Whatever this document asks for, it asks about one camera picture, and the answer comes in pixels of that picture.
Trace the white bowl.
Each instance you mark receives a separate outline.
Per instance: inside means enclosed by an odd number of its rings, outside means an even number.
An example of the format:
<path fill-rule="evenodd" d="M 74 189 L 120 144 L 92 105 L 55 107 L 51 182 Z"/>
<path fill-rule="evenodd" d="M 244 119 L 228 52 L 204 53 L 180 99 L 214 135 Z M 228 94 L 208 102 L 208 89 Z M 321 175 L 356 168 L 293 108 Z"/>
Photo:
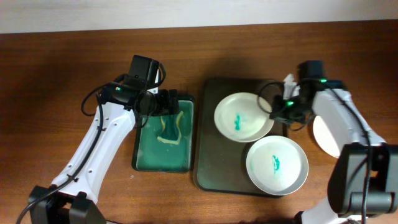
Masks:
<path fill-rule="evenodd" d="M 233 93 L 216 106 L 214 122 L 217 130 L 226 138 L 236 142 L 253 142 L 272 129 L 270 104 L 253 93 Z"/>
<path fill-rule="evenodd" d="M 312 129 L 315 141 L 320 146 L 320 148 L 328 155 L 339 158 L 340 150 L 330 130 L 320 116 L 316 116 L 313 120 Z"/>

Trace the green and yellow sponge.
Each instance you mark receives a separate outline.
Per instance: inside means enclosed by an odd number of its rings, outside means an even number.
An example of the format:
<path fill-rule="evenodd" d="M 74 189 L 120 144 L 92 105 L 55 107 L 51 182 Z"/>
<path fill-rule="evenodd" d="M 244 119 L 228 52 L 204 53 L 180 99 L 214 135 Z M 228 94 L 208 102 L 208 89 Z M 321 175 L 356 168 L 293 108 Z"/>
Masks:
<path fill-rule="evenodd" d="M 178 114 L 161 116 L 160 122 L 162 131 L 157 137 L 157 140 L 166 144 L 179 145 L 182 137 L 180 130 L 180 120 L 182 116 L 183 111 L 180 111 Z"/>

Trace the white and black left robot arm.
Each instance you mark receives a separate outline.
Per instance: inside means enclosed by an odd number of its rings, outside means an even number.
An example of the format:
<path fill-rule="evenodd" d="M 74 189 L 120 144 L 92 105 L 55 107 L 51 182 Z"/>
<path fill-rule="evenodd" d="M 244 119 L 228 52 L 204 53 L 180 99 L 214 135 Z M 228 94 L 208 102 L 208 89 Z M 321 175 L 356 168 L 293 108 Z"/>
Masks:
<path fill-rule="evenodd" d="M 92 90 L 97 107 L 88 132 L 50 187 L 34 187 L 17 222 L 29 214 L 32 223 L 107 223 L 96 204 L 124 138 L 151 117 L 179 112 L 177 91 L 159 88 L 165 78 L 160 62 L 134 55 L 128 73 Z"/>

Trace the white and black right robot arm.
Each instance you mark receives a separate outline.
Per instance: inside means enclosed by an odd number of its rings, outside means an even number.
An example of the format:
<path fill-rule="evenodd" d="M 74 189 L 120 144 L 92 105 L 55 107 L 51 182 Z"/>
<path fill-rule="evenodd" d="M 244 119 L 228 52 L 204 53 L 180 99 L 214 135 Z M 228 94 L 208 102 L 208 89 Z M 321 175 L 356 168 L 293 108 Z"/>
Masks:
<path fill-rule="evenodd" d="M 293 223 L 366 223 L 367 218 L 397 211 L 397 146 L 388 144 L 368 125 L 341 80 L 328 79 L 323 63 L 298 66 L 298 80 L 276 81 L 282 89 L 269 112 L 290 126 L 322 118 L 340 151 L 328 182 L 327 197 L 298 212 Z"/>

